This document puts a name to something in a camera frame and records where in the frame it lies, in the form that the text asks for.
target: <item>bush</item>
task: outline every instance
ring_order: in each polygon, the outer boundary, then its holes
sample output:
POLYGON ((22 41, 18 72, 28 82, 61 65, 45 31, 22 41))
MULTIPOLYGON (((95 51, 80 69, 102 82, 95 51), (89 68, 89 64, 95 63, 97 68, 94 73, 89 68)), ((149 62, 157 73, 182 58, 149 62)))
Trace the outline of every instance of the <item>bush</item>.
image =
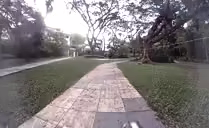
POLYGON ((42 47, 42 56, 63 56, 65 47, 61 43, 45 42, 42 47))

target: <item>paved walkway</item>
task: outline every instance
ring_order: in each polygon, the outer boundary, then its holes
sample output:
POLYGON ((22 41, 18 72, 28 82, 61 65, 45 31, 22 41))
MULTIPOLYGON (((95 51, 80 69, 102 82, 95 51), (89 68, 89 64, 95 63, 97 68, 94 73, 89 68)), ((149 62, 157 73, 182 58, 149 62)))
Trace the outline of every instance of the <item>paved walkway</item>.
POLYGON ((69 59, 69 58, 71 58, 71 57, 64 57, 64 58, 59 58, 59 59, 40 61, 40 62, 25 64, 25 65, 22 65, 22 66, 15 66, 15 67, 11 67, 11 68, 0 69, 0 77, 10 75, 10 74, 13 74, 13 73, 16 73, 16 72, 20 72, 20 71, 23 71, 23 70, 35 68, 35 67, 38 67, 38 66, 41 66, 41 65, 66 60, 66 59, 69 59))
POLYGON ((139 122, 142 128, 164 128, 116 63, 108 63, 82 77, 19 128, 122 128, 128 121, 139 122))

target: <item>sunlight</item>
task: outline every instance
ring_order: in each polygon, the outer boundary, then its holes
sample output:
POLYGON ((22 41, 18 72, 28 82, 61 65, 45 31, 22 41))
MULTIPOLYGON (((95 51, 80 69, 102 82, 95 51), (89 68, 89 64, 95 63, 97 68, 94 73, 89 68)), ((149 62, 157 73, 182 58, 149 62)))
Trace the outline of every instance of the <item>sunlight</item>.
POLYGON ((45 24, 51 28, 58 28, 65 33, 78 33, 83 36, 87 33, 87 26, 79 14, 69 13, 66 9, 64 1, 55 1, 53 3, 54 10, 47 14, 45 1, 26 0, 30 6, 35 7, 44 16, 45 24))

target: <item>green grass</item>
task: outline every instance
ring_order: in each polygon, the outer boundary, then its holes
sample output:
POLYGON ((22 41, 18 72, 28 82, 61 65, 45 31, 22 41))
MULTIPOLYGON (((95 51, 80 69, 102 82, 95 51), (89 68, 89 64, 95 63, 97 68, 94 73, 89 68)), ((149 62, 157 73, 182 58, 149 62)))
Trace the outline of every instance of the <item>green grass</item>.
POLYGON ((37 112, 86 73, 105 62, 110 61, 76 58, 26 71, 24 84, 27 85, 27 99, 30 99, 37 112))
POLYGON ((183 126, 188 105, 196 95, 189 70, 171 64, 137 65, 127 62, 119 68, 148 104, 170 127, 183 126))
POLYGON ((107 62, 111 60, 79 57, 1 77, 0 116, 11 123, 23 123, 97 65, 107 62))

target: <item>tree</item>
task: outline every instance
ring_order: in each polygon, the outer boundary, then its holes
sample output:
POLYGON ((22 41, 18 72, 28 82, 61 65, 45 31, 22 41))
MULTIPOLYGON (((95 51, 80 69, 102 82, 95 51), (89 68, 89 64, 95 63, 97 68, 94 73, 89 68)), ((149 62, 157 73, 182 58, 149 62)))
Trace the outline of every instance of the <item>tree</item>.
POLYGON ((70 45, 73 47, 80 47, 85 43, 85 37, 80 34, 74 33, 70 35, 70 45))
MULTIPOLYGON (((177 29, 183 27, 186 22, 194 19, 196 16, 209 12, 209 1, 205 0, 189 2, 185 0, 167 0, 165 3, 153 1, 153 3, 149 5, 152 7, 152 10, 157 9, 157 11, 155 11, 157 17, 143 41, 143 62, 150 62, 149 49, 153 44, 158 43, 163 39, 175 40, 175 31, 177 29)), ((142 28, 140 30, 139 37, 143 32, 142 28)))
POLYGON ((93 52, 104 28, 111 21, 118 19, 119 2, 116 0, 86 1, 73 0, 69 2, 73 10, 78 12, 88 26, 87 41, 93 52))

